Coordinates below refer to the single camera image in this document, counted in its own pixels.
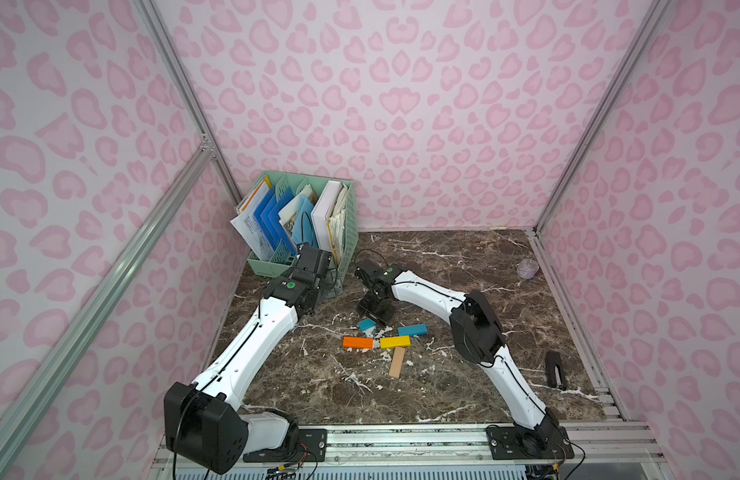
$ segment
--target plastic basket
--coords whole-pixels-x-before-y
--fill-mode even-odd
[[[348,196],[346,198],[346,223],[344,225],[344,254],[340,265],[338,265],[338,278],[340,279],[340,283],[343,284],[346,272],[348,272],[348,265],[352,262],[354,250],[356,249],[357,242],[359,240],[359,233],[357,231],[357,202],[354,192],[354,182],[337,178],[333,179],[314,177],[311,175],[287,174],[284,172],[272,172],[266,170],[260,175],[260,177],[258,177],[258,180],[256,180],[254,185],[258,185],[266,175],[269,176],[269,180],[272,182],[272,185],[277,186],[277,198],[280,198],[288,187],[292,189],[294,194],[298,195],[306,184],[310,184],[317,195],[322,195],[322,191],[330,180],[337,180],[348,188]],[[274,255],[270,261],[260,260],[253,252],[250,252],[250,255],[247,257],[247,263],[250,265],[254,274],[269,278],[274,278],[283,274],[285,270],[295,263],[295,261],[295,257],[289,253],[287,247],[285,247],[281,242],[274,251]]]

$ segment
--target black cable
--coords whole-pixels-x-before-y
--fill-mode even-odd
[[[258,322],[256,322],[256,324],[252,327],[252,330],[250,330],[250,333],[248,334],[247,338],[245,338],[242,341],[242,344],[236,349],[236,351],[234,351],[234,354],[231,355],[231,357],[226,361],[225,364],[223,364],[223,366],[221,367],[221,370],[219,370],[218,373],[212,376],[210,381],[206,383],[204,387],[202,387],[198,391],[194,391],[194,395],[186,403],[186,406],[183,407],[183,412],[180,414],[180,418],[178,419],[178,428],[176,428],[176,437],[175,437],[175,440],[173,440],[173,480],[175,480],[176,478],[176,463],[178,461],[177,443],[180,438],[180,428],[183,425],[183,419],[186,416],[186,413],[189,411],[189,407],[191,406],[194,399],[198,397],[200,392],[203,392],[207,387],[209,387],[210,384],[212,384],[220,376],[221,373],[223,373],[223,370],[225,370],[229,366],[229,364],[231,363],[231,360],[234,360],[234,357],[236,356],[236,354],[239,353],[242,347],[245,346],[247,341],[250,340],[250,337],[252,336],[252,334],[255,333],[256,330],[258,330],[258,326],[261,324],[261,298],[263,298],[263,289],[261,289],[261,293],[258,296]],[[210,474],[210,469],[208,468],[207,473],[205,474],[205,478],[207,478],[207,475],[209,474]]]
[[[306,454],[307,454],[307,455],[310,455],[310,456],[313,456],[313,457],[314,457],[314,469],[313,469],[313,470],[312,470],[312,472],[311,472],[310,474],[308,474],[308,476],[306,477],[306,480],[311,480],[311,477],[312,477],[312,476],[314,475],[314,472],[316,472],[316,471],[317,471],[317,467],[319,466],[319,460],[317,460],[317,456],[316,456],[316,455],[314,455],[314,452],[309,452],[309,451],[307,450],[307,451],[306,451]]]
[[[384,264],[386,264],[386,268],[388,268],[388,262],[386,261],[386,258],[384,257],[384,255],[381,255],[381,254],[379,254],[378,252],[376,252],[376,251],[375,251],[375,250],[373,250],[372,248],[363,248],[363,249],[359,250],[359,251],[358,251],[358,252],[357,252],[357,253],[356,253],[356,254],[354,255],[354,261],[355,261],[355,263],[356,263],[356,259],[357,259],[357,256],[359,256],[359,255],[360,255],[360,254],[361,254],[362,252],[373,252],[374,254],[376,254],[376,255],[380,256],[380,257],[381,257],[381,259],[383,260],[383,263],[384,263]]]
[[[514,372],[511,371],[511,368],[506,363],[506,359],[500,355],[496,355],[495,358],[499,358],[503,361],[503,363],[506,365],[506,370],[509,370],[509,373],[511,374],[511,378],[513,378],[514,381],[517,383],[517,386],[519,387],[520,390],[522,390],[522,393],[533,403],[533,405],[535,405],[535,408],[538,408],[538,410],[540,410],[540,412],[544,414],[544,417],[548,417],[549,414],[546,413],[546,410],[543,410],[542,408],[540,408],[538,404],[535,402],[535,400],[533,400],[533,397],[531,397],[530,394],[528,394],[528,392],[526,392],[525,389],[522,387],[522,384],[519,383],[519,380],[517,380],[516,375],[514,374]],[[557,429],[560,435],[564,436],[564,434],[562,433],[562,430],[560,430],[558,425],[554,425],[554,427]],[[578,469],[578,467],[584,463],[584,460],[586,460],[586,450],[584,450],[581,446],[576,445],[575,443],[572,443],[572,441],[569,439],[567,439],[567,441],[570,442],[571,445],[575,445],[576,447],[578,447],[578,449],[582,451],[584,456],[582,457],[580,462],[578,462],[578,465],[576,465],[575,468],[570,470],[570,473],[568,473],[567,476],[565,476],[564,480],[567,480],[571,475],[573,475],[573,472],[575,472]]]
[[[567,475],[565,475],[564,480],[567,480],[571,475],[573,475],[573,472],[575,472],[578,469],[578,467],[581,466],[584,463],[584,460],[586,460],[586,450],[582,449],[580,447],[580,445],[578,445],[576,443],[570,442],[570,444],[573,445],[573,446],[578,447],[578,449],[582,451],[582,453],[584,454],[584,456],[582,457],[582,459],[580,460],[580,462],[578,462],[578,465],[576,465],[575,467],[573,467],[573,469],[570,470],[570,473],[568,473]]]
[[[309,240],[311,240],[312,238],[314,238],[314,222],[312,222],[312,217],[311,217],[311,215],[309,215],[309,214],[308,214],[308,212],[306,212],[305,210],[304,210],[303,212],[301,212],[301,238],[302,238],[303,240],[305,240],[305,239],[306,239],[306,236],[305,236],[305,235],[303,234],[303,217],[304,217],[304,216],[305,216],[306,218],[308,218],[308,222],[309,222],[309,223],[311,224],[311,226],[312,226],[312,231],[311,231],[311,234],[310,234],[310,235],[308,236],[308,239],[309,239]],[[311,242],[303,242],[303,243],[304,243],[304,244],[306,244],[306,245],[312,246],[312,245],[311,245]]]
[[[186,417],[186,413],[189,411],[189,407],[191,406],[191,403],[194,401],[194,398],[198,397],[200,392],[194,391],[194,395],[192,395],[192,397],[189,398],[189,401],[186,403],[186,407],[183,408],[183,411],[180,414],[180,418],[178,418],[178,428],[176,428],[176,437],[173,439],[173,480],[176,480],[176,464],[178,463],[177,443],[180,438],[180,428],[181,428],[181,425],[183,425],[183,419]]]
[[[455,300],[456,302],[463,302],[459,298],[455,298],[454,296],[448,295],[447,293],[442,293],[439,290],[437,290],[437,289],[435,289],[435,288],[427,285],[426,283],[417,282],[415,280],[406,280],[404,282],[394,282],[392,284],[392,286],[402,285],[402,284],[405,284],[405,283],[414,283],[415,285],[425,286],[426,288],[428,288],[429,290],[431,290],[434,293],[437,293],[437,294],[442,295],[442,296],[446,296],[447,298],[452,299],[452,300]]]

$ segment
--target marble tabletop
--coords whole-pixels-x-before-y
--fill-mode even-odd
[[[604,419],[546,279],[541,272],[531,280],[517,274],[522,259],[534,258],[524,232],[363,233],[357,250],[363,248],[452,290],[484,292],[512,357],[538,397],[555,408],[560,420]],[[357,258],[365,257],[383,262],[367,251]],[[240,413],[278,408],[301,424],[510,421],[506,403],[490,380],[454,350],[449,325],[416,306],[396,302],[396,316],[382,333],[395,336],[397,327],[419,323],[428,328],[427,335],[412,338],[400,379],[388,374],[390,351],[342,348],[344,336],[363,336],[356,305],[364,287],[352,272],[350,268],[342,295],[317,305],[280,341],[253,379]],[[268,281],[245,268],[214,356],[248,321]],[[567,391],[546,386],[548,350],[562,355]]]

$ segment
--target blue folder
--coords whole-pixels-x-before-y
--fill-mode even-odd
[[[309,244],[317,246],[317,235],[312,228],[312,210],[314,204],[306,198],[301,197],[301,204],[298,206],[296,214],[296,223],[292,226],[292,241],[298,244]]]
[[[263,197],[263,200],[261,200],[260,205],[256,208],[256,211],[252,214],[256,221],[258,222],[258,225],[261,226],[261,230],[263,230],[263,235],[266,237],[266,240],[269,241],[269,245],[272,246],[274,250],[279,245],[279,239],[272,234],[272,232],[269,231],[269,227],[266,225],[266,222],[263,220],[265,218],[264,212],[269,207],[273,208],[276,205],[276,196],[274,195],[274,188],[269,188],[269,192],[266,194],[265,197]]]
[[[285,247],[287,247],[291,255],[296,255],[296,246],[293,244],[292,240],[290,240],[290,236],[282,225],[279,224],[279,211],[283,206],[288,205],[292,198],[292,190],[288,188],[273,208],[269,209],[267,207],[263,211],[265,215],[263,221],[266,222],[266,225],[269,227],[269,231],[271,231],[271,233],[276,237],[276,242],[279,244],[281,241]]]

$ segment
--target white robot arm segment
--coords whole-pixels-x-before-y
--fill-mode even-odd
[[[236,410],[276,344],[317,302],[330,254],[308,246],[299,252],[289,276],[264,288],[259,309],[221,356],[191,385],[177,382],[165,395],[166,444],[173,452],[223,474],[243,453],[296,450],[294,419],[281,412],[239,416]],[[500,323],[482,293],[446,289],[399,266],[382,270],[368,261],[357,266],[355,275],[369,290],[358,308],[374,320],[385,324],[394,313],[389,303],[401,300],[450,325],[455,349],[485,371],[506,401],[525,455],[548,453],[552,437],[564,441],[557,432],[567,439],[511,359]]]

